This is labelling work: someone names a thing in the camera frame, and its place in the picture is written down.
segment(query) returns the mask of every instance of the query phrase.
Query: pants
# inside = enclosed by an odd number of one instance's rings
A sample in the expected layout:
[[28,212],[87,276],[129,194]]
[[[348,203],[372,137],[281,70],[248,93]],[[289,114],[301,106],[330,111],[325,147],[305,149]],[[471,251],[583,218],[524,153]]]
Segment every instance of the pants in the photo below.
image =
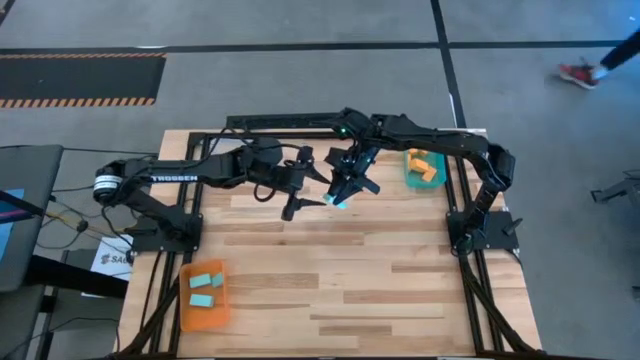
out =
[[607,70],[613,70],[634,57],[638,52],[640,52],[640,29],[622,44],[611,50],[611,52],[600,61],[600,65],[607,68]]

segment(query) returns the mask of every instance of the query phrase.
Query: teal tray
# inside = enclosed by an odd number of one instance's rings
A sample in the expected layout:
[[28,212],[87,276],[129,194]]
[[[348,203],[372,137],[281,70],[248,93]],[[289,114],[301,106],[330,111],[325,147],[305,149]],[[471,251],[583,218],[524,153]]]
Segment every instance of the teal tray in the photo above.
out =
[[407,182],[407,186],[410,188],[418,188],[418,189],[435,189],[447,181],[447,171],[444,166],[445,157],[442,154],[437,154],[429,151],[427,156],[417,155],[413,156],[412,159],[421,159],[425,161],[427,164],[436,168],[438,172],[436,176],[433,177],[431,181],[422,180],[422,174],[416,171],[409,170],[409,151],[405,151],[404,155],[404,179]]

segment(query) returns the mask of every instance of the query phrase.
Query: person's leg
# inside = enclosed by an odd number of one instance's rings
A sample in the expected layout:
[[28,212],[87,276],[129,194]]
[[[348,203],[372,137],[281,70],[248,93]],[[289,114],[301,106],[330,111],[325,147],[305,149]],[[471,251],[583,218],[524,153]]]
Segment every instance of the person's leg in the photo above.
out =
[[585,89],[593,89],[598,85],[600,79],[638,52],[640,52],[640,29],[611,50],[596,66],[589,64],[560,65],[560,77]]

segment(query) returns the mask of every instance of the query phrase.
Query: orange tray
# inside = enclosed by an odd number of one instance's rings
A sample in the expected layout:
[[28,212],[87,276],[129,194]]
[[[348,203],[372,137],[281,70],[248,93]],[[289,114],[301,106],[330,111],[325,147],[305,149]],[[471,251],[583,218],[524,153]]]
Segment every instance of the orange tray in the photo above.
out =
[[[189,287],[189,279],[194,276],[210,274],[213,277],[218,273],[222,273],[224,278],[220,287],[206,285],[195,289]],[[189,305],[191,294],[213,296],[213,307]],[[182,266],[180,268],[180,328],[182,331],[199,331],[226,325],[230,319],[227,294],[227,274],[222,260],[209,260]]]

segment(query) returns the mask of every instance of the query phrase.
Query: logo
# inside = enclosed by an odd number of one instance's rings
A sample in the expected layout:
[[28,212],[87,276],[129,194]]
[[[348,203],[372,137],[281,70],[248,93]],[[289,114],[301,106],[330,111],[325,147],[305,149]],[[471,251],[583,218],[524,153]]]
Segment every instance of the logo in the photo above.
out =
[[119,263],[119,264],[126,264],[127,263],[127,257],[124,255],[111,255],[109,253],[102,255],[100,257],[100,263],[102,263],[102,265],[106,265],[108,263]]
[[195,175],[179,175],[179,176],[151,176],[154,182],[191,182],[198,181]]

